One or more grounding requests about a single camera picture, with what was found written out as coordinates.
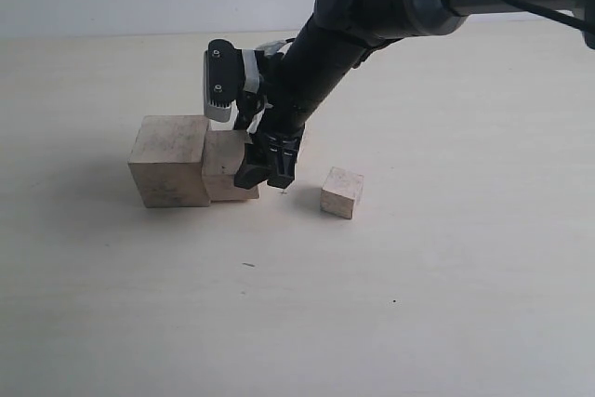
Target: black cable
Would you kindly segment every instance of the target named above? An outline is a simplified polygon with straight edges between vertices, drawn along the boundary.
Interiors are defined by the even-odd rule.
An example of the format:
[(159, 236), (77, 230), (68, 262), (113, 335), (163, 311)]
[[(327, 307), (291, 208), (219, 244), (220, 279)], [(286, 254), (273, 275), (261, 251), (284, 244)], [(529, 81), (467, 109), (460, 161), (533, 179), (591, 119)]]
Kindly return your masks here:
[(581, 19), (573, 18), (566, 14), (562, 14), (554, 9), (545, 8), (540, 5), (525, 2), (524, 0), (501, 0), (505, 4), (509, 4), (522, 11), (527, 11), (542, 18), (554, 20), (556, 22), (568, 25), (569, 27), (576, 28), (581, 32), (595, 34), (595, 24), (589, 23)]

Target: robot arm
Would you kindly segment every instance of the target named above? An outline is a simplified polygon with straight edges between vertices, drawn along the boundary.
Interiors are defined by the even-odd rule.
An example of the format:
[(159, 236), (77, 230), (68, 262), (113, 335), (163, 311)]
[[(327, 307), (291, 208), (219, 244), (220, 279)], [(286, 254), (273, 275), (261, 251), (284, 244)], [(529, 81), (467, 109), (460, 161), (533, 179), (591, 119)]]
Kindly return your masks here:
[[(595, 21), (595, 0), (508, 1), (513, 5), (503, 0), (316, 0), (286, 54), (278, 51), (283, 43), (237, 50), (227, 41), (211, 42), (205, 52), (205, 114), (228, 121), (235, 101), (234, 128), (248, 129), (259, 117), (236, 186), (249, 189), (263, 181), (289, 186), (308, 118), (351, 69), (404, 38), (447, 35), (471, 14), (519, 11), (526, 2), (542, 8), (537, 12), (570, 10), (576, 19), (568, 18), (567, 24), (595, 33), (582, 21)], [(593, 33), (585, 33), (591, 48)]]

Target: table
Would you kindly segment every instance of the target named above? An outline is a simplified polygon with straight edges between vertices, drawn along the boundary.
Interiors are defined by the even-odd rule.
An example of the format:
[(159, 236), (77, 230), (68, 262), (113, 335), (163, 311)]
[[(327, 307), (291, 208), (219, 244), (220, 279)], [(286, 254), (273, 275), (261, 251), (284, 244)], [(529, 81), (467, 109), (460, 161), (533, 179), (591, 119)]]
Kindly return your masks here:
[[(291, 35), (0, 41), (0, 395), (594, 395), (575, 31), (401, 42), (311, 118), (287, 192), (143, 208), (142, 117), (201, 112), (210, 39)], [(334, 165), (365, 175), (353, 221), (319, 211)]]

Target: stacked wooden blocks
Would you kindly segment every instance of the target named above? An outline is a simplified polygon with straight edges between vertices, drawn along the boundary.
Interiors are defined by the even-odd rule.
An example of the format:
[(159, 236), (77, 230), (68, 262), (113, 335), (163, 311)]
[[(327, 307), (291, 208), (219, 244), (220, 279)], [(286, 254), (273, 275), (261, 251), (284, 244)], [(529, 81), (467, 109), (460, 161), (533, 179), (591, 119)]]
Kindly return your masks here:
[(244, 131), (212, 130), (202, 115), (145, 117), (128, 160), (143, 203), (206, 207), (258, 199), (258, 187), (233, 186), (247, 138)]

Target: wooden block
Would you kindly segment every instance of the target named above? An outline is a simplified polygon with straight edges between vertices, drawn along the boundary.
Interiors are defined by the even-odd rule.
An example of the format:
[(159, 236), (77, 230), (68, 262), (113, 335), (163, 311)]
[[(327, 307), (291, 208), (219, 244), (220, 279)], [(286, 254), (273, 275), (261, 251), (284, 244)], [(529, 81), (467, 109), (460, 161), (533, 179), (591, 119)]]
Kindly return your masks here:
[(146, 207), (211, 205), (202, 178), (209, 128), (200, 115), (143, 119), (128, 166)]
[(213, 202), (258, 199), (258, 187), (243, 190), (233, 177), (244, 160), (244, 144), (250, 138), (244, 130), (209, 130), (205, 139), (203, 181)]
[(321, 193), (321, 209), (341, 218), (353, 218), (362, 199), (364, 176), (333, 167)]

